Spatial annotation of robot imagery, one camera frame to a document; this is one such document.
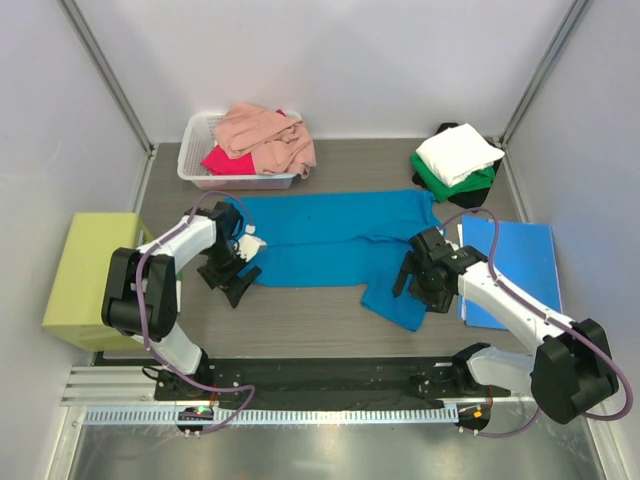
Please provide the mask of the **white folded t shirt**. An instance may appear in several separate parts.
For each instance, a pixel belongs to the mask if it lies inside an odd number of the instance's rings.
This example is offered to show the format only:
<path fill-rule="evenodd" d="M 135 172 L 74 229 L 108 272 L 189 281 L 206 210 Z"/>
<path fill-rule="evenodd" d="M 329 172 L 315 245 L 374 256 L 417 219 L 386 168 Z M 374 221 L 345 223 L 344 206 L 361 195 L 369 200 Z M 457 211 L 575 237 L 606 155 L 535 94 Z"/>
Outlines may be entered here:
<path fill-rule="evenodd" d="M 491 167 L 505 156 L 502 149 L 492 146 L 468 123 L 448 128 L 426 139 L 416 153 L 425 166 L 448 187 Z"/>

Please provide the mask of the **white plastic basket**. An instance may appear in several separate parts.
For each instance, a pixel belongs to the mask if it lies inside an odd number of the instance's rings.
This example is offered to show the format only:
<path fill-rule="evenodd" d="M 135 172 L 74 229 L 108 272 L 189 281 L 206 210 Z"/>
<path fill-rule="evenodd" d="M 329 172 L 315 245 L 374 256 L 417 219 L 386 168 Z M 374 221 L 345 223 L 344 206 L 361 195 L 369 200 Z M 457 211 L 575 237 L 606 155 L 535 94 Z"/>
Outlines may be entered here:
<path fill-rule="evenodd" d="M 179 178 L 203 191 L 288 189 L 296 178 L 295 174 L 213 175 L 201 164 L 217 145 L 214 129 L 224 116 L 225 113 L 222 111 L 205 111 L 190 118 L 178 154 Z"/>

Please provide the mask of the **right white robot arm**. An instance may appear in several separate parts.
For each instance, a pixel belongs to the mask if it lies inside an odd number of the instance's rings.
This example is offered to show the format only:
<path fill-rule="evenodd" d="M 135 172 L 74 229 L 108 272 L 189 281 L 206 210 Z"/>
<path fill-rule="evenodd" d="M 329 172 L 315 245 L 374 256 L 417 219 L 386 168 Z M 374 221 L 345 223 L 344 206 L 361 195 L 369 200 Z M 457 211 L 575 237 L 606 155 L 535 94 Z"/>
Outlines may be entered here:
<path fill-rule="evenodd" d="M 533 397 L 559 424 L 585 415 L 627 386 L 611 358 L 604 329 L 594 320 L 577 322 L 546 306 L 511 282 L 491 256 L 472 246 L 454 247 L 437 228 L 410 241 L 394 296 L 407 292 L 430 313 L 445 313 L 461 296 L 505 326 L 527 349 L 505 352 L 477 343 L 452 358 L 451 383 L 471 396 L 499 387 Z"/>

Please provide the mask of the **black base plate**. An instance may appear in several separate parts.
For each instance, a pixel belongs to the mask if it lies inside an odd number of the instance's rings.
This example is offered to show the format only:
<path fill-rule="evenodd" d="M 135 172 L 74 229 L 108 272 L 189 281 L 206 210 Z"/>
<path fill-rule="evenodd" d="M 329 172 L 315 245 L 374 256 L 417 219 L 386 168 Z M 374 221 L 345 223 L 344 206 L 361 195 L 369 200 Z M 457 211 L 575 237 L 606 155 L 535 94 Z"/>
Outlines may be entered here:
<path fill-rule="evenodd" d="M 450 423 L 484 429 L 509 391 L 483 386 L 449 357 L 219 359 L 210 390 L 199 390 L 150 361 L 132 366 L 176 403 L 186 434 L 217 426 Z"/>

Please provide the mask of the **blue folder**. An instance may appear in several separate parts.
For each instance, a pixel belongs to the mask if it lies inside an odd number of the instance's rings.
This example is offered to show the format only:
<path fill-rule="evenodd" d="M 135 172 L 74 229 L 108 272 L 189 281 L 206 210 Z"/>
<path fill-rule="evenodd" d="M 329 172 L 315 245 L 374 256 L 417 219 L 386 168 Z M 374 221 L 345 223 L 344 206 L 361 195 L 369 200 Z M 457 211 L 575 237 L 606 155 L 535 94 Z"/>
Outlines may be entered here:
<path fill-rule="evenodd" d="M 487 257 L 494 238 L 493 222 L 463 216 L 459 232 L 463 244 L 471 245 Z M 561 297 L 551 227 L 500 221 L 495 267 L 538 301 L 561 311 Z M 467 327 L 506 330 L 479 305 L 458 298 L 458 315 Z"/>

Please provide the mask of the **yellow green box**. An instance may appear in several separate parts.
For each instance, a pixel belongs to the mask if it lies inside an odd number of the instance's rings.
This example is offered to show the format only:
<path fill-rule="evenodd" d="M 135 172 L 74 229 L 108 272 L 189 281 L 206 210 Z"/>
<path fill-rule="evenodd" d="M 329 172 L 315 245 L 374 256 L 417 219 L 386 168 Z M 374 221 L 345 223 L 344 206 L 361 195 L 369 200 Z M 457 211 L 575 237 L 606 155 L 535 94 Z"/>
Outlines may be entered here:
<path fill-rule="evenodd" d="M 56 272 L 43 329 L 89 352 L 137 349 L 138 343 L 101 319 L 110 259 L 119 247 L 136 248 L 151 234 L 135 213 L 78 213 Z"/>

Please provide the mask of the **blue t shirt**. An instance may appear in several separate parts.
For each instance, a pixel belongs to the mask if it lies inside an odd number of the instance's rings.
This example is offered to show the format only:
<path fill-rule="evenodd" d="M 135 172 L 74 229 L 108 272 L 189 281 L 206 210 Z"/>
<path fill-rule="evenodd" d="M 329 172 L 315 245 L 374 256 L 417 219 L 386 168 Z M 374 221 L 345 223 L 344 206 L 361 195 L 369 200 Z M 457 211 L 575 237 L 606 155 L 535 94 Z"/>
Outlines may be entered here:
<path fill-rule="evenodd" d="M 245 197 L 247 213 L 267 247 L 253 260 L 270 288 L 362 285 L 363 307 L 415 332 L 426 306 L 392 294 L 410 239 L 440 222 L 424 190 Z"/>

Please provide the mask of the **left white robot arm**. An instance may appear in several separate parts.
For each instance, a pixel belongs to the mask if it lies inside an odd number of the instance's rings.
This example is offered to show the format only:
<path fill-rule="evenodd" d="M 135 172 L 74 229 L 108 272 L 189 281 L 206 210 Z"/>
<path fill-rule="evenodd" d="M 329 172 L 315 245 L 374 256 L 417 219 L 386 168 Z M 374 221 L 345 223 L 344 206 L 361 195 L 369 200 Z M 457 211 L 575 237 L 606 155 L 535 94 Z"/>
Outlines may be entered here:
<path fill-rule="evenodd" d="M 102 322 L 140 343 L 188 398 L 227 393 L 227 388 L 214 386 L 205 350 L 179 325 L 178 274 L 204 256 L 199 274 L 235 308 L 261 273 L 249 264 L 266 248 L 255 225 L 247 223 L 234 204 L 218 202 L 211 209 L 194 206 L 159 238 L 113 252 Z"/>

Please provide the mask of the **red t shirt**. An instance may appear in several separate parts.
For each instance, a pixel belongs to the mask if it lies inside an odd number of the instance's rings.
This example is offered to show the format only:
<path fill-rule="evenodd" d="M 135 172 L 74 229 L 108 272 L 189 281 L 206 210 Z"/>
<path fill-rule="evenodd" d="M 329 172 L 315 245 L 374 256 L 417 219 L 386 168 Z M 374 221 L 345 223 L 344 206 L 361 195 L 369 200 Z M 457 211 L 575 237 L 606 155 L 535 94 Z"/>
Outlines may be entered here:
<path fill-rule="evenodd" d="M 214 175 L 254 175 L 256 151 L 286 130 L 294 119 L 282 110 L 236 103 L 214 129 L 217 145 L 201 164 Z"/>

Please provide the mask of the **pink t shirt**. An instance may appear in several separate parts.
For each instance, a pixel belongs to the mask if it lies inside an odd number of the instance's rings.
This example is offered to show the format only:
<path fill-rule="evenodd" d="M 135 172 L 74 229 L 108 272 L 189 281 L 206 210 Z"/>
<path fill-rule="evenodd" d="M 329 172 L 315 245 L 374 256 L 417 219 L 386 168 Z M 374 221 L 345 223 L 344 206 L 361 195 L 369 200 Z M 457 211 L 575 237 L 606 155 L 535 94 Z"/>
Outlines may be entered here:
<path fill-rule="evenodd" d="M 214 128 L 230 159 L 250 154 L 259 175 L 296 174 L 316 167 L 313 140 L 304 120 L 248 103 L 236 103 Z"/>

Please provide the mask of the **aluminium rail frame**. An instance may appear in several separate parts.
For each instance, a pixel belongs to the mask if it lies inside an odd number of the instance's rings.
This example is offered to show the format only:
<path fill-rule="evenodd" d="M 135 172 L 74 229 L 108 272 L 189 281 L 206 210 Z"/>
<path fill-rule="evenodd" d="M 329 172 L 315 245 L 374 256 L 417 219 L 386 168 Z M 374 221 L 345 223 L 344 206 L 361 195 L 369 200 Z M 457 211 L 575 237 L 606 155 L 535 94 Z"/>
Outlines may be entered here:
<path fill-rule="evenodd" d="M 479 386 L 456 373 L 446 357 L 218 359 L 214 386 L 193 390 L 155 365 L 99 365 L 72 369 L 62 401 L 67 405 L 216 403 L 238 407 L 252 385 L 252 410 L 374 411 L 433 408 L 446 401 L 515 398 L 497 385 Z"/>

